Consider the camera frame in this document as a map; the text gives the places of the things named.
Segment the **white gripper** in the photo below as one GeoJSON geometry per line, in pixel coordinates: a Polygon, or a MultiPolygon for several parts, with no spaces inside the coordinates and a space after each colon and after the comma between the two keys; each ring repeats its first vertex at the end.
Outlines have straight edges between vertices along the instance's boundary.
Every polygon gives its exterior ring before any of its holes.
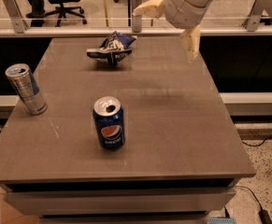
{"type": "Polygon", "coordinates": [[[188,61],[193,63],[200,47],[201,28],[198,24],[207,10],[207,7],[195,7],[186,0],[149,0],[137,6],[133,15],[159,19],[165,14],[170,24],[185,29],[180,35],[180,42],[187,53],[188,61]]]}

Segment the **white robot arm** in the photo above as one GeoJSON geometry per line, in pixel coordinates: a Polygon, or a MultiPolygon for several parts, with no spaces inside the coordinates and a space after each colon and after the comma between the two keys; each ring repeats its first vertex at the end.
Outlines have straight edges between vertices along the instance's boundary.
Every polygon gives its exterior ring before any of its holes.
{"type": "MultiPolygon", "coordinates": [[[[133,10],[134,16],[159,19],[164,16],[173,27],[181,29],[180,42],[193,62],[200,46],[200,24],[216,0],[148,0],[133,10]]],[[[260,8],[272,17],[272,0],[256,0],[260,8]]]]}

